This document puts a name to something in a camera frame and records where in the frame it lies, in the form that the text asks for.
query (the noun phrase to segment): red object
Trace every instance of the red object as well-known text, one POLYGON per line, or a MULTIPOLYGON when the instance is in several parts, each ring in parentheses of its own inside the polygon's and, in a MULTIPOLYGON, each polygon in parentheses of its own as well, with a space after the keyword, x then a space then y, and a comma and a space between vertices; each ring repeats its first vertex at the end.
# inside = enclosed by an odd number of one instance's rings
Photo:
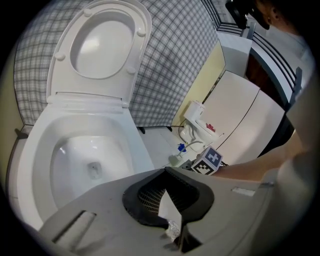
POLYGON ((206 123, 206 127, 207 127, 208 129, 210 129, 211 131, 213 131, 214 133, 216 132, 216 129, 215 129, 211 124, 207 124, 207 123, 206 123))

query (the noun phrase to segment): plaid wall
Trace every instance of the plaid wall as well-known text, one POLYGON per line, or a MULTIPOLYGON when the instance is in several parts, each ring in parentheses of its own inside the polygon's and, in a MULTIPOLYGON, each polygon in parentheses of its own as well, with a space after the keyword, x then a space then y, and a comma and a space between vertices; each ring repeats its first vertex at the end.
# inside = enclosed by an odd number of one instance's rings
MULTIPOLYGON (((18 43, 14 87, 23 120, 33 125, 47 105, 50 61, 64 29, 91 0, 55 0, 27 26, 18 43)), ((218 41, 201 0, 140 0, 152 31, 130 112, 136 126, 170 126, 218 41)))

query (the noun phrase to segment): yellow wall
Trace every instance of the yellow wall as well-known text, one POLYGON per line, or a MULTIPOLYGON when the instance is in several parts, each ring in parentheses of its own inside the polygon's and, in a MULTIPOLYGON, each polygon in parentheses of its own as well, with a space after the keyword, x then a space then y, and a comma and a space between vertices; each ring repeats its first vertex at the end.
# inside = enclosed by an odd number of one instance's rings
POLYGON ((15 128, 21 129, 21 120, 14 88, 16 47, 11 51, 0 75, 0 182, 4 189, 7 165, 16 141, 15 128))
POLYGON ((179 126, 184 121, 184 113, 190 105, 190 101, 202 102, 211 88, 214 86, 219 75, 225 67, 225 58, 220 42, 214 46, 211 54, 204 63, 198 76, 194 80, 190 90, 185 96, 179 110, 175 114, 172 125, 179 126))

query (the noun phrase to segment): person's arm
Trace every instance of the person's arm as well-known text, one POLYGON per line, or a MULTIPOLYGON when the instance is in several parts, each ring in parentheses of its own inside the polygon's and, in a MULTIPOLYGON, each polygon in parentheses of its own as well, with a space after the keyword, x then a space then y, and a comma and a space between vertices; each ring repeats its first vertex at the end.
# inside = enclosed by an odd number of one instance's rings
POLYGON ((237 180, 260 181, 267 171, 279 168, 286 160, 302 152, 303 147, 301 141, 296 131, 294 131, 291 138, 284 145, 276 147, 252 161, 221 166, 213 176, 237 180))

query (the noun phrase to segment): toilet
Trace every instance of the toilet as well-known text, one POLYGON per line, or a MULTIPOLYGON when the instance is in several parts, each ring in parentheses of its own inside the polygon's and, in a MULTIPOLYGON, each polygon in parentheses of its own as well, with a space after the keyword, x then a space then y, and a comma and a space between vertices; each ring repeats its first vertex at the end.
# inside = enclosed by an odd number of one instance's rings
POLYGON ((36 230, 91 188, 154 169, 128 109, 151 28, 138 1, 99 0, 63 32, 48 72, 48 105, 17 172, 21 215, 36 230))

